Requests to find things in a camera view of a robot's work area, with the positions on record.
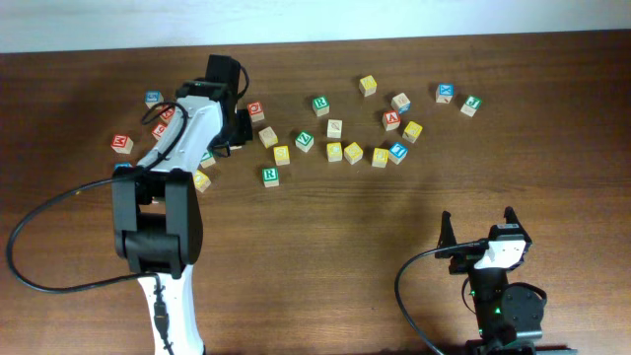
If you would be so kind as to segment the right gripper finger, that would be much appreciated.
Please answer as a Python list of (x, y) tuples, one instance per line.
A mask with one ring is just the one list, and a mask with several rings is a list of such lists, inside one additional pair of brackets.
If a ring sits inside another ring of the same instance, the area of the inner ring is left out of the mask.
[(504, 210), (504, 219), (506, 228), (521, 228), (522, 224), (519, 221), (515, 210), (511, 206), (507, 206)]
[(456, 245), (456, 236), (451, 222), (451, 213), (443, 211), (441, 215), (441, 231), (437, 247), (439, 249), (453, 247)]

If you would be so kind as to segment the yellow C block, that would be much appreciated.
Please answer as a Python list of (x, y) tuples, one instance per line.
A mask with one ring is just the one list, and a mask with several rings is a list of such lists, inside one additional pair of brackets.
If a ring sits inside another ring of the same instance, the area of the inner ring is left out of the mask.
[(340, 162), (343, 158), (343, 150), (340, 142), (331, 142), (326, 144), (327, 160), (330, 163)]

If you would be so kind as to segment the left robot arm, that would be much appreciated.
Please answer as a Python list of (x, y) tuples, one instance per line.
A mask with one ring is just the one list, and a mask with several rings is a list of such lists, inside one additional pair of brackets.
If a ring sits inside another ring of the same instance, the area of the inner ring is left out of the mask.
[(112, 175), (117, 255), (144, 293), (158, 354), (203, 354), (192, 275), (203, 242), (194, 173), (204, 154), (252, 138), (237, 103), (249, 84), (239, 61), (210, 55), (203, 77), (186, 81), (167, 104), (175, 111), (163, 137), (133, 168)]

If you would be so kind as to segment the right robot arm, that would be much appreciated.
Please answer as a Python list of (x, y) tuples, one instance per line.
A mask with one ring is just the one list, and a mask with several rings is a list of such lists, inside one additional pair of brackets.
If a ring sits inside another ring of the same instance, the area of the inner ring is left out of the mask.
[(478, 340), (465, 343), (468, 354), (576, 354), (567, 346), (537, 347), (547, 294), (540, 288), (511, 283), (508, 273), (525, 261), (532, 240), (516, 212), (507, 207), (505, 222), (490, 228), (489, 235), (472, 245), (459, 244), (451, 214), (442, 213), (438, 240), (439, 258), (451, 261), (451, 275), (464, 274), (476, 315)]

